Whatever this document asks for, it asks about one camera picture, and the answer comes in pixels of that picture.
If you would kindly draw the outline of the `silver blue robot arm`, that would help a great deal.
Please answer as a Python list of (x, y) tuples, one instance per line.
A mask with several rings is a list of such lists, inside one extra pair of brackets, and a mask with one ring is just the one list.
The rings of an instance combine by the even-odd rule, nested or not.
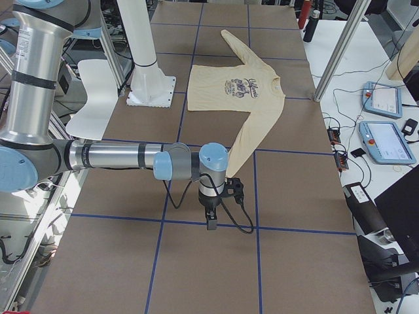
[(198, 181), (207, 228), (216, 229), (216, 208), (227, 189), (223, 145), (209, 143), (191, 152), (183, 143), (83, 143), (49, 136), (65, 40), (72, 35), (101, 35), (100, 2), (15, 1), (13, 13), (20, 28), (9, 109), (1, 130), (1, 191), (27, 190), (70, 170), (149, 169), (162, 181)]

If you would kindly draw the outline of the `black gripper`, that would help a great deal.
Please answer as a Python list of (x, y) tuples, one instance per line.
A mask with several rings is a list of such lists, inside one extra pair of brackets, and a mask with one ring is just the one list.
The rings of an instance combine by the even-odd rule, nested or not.
[(198, 200), (205, 207), (207, 230), (217, 229), (217, 207), (221, 204), (222, 187), (199, 186)]

